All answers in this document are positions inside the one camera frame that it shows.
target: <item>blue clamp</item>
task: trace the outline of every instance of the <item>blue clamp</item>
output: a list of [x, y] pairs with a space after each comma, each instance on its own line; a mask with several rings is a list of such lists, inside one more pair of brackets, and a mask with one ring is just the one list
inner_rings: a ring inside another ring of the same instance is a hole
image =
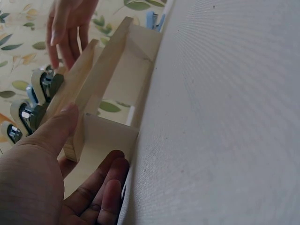
[[160, 32], [165, 21], [165, 14], [162, 15], [159, 24], [157, 24], [157, 20], [158, 20], [158, 15], [155, 14], [154, 11], [147, 12], [146, 28]]
[[33, 90], [32, 85], [28, 85], [28, 87], [26, 88], [26, 92], [30, 101], [32, 102], [32, 107], [34, 108], [35, 106], [38, 105], [38, 98]]

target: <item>finger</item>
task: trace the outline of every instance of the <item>finger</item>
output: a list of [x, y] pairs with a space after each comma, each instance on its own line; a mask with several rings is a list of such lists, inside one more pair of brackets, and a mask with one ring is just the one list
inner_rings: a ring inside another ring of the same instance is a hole
[[57, 45], [64, 38], [70, 10], [70, 1], [59, 1], [58, 4], [56, 4], [52, 25], [52, 46]]
[[46, 44], [47, 44], [47, 50], [49, 53], [52, 67], [54, 69], [57, 69], [59, 66], [59, 59], [57, 55], [56, 45], [51, 46], [50, 44], [51, 37], [52, 37], [52, 24], [53, 24], [53, 18], [49, 17], [47, 21]]
[[62, 174], [63, 179], [65, 179], [72, 170], [76, 167], [77, 162], [73, 162], [68, 160], [65, 156], [58, 160], [58, 164], [60, 165], [60, 171]]
[[77, 27], [73, 27], [69, 29], [69, 45], [75, 61], [80, 56], [80, 51], [79, 51], [78, 41], [77, 41], [77, 35], [78, 35], [77, 33], [78, 33]]
[[65, 66], [70, 70], [75, 63], [70, 45], [69, 45], [69, 38], [68, 32], [65, 33], [64, 38], [59, 43], [60, 53], [62, 55], [62, 60], [64, 61]]
[[78, 108], [74, 104], [69, 104], [58, 115], [49, 119], [36, 132], [19, 141], [16, 145], [36, 145], [57, 158], [67, 138], [74, 132], [77, 120]]
[[81, 49], [83, 51], [89, 44], [89, 24], [84, 24], [79, 28], [79, 38]]
[[96, 222], [101, 209], [101, 204], [102, 204], [105, 187], [107, 183], [110, 180], [118, 180], [121, 186], [123, 186], [128, 170], [129, 170], [129, 163], [125, 158], [118, 158], [114, 160], [105, 178], [103, 185], [101, 186], [100, 190], [96, 194], [89, 208], [87, 208], [86, 211], [84, 211], [83, 214], [80, 216], [81, 219], [86, 221], [88, 224], [94, 224]]
[[118, 150], [111, 151], [97, 170], [64, 201], [64, 205], [70, 209], [70, 214], [81, 215], [90, 205], [101, 188], [111, 164], [117, 158], [124, 158], [124, 153]]
[[101, 225], [114, 225], [116, 223], [121, 208], [121, 192], [122, 187], [118, 180], [111, 180], [107, 183], [98, 223]]

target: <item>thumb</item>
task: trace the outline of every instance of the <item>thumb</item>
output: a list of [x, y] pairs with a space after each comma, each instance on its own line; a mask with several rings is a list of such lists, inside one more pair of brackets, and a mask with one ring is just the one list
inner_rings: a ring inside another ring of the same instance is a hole
[[78, 121], [78, 107], [69, 104], [58, 115], [49, 119], [36, 132], [17, 142], [20, 145], [35, 145], [58, 156], [68, 137], [74, 132]]
[[60, 0], [56, 4], [55, 14], [52, 24], [51, 45], [57, 45], [64, 37], [68, 17], [71, 10], [70, 1]]

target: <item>white wall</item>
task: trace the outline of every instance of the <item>white wall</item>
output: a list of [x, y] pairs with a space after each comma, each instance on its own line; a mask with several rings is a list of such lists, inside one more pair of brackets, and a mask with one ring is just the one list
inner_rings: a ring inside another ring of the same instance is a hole
[[300, 1], [177, 0], [120, 224], [299, 225], [299, 210]]

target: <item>hand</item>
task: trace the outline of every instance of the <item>hand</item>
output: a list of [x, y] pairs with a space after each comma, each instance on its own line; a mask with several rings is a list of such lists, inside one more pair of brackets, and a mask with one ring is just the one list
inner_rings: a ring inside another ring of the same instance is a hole
[[63, 179], [76, 163], [57, 156], [77, 119], [77, 107], [69, 105], [0, 157], [0, 224], [115, 224], [129, 168], [121, 151], [110, 152], [63, 200]]
[[54, 69], [59, 66], [56, 45], [59, 45], [63, 62], [71, 69], [80, 56], [77, 35], [81, 49], [88, 45], [88, 31], [91, 17], [98, 0], [54, 0], [47, 22], [46, 43]]

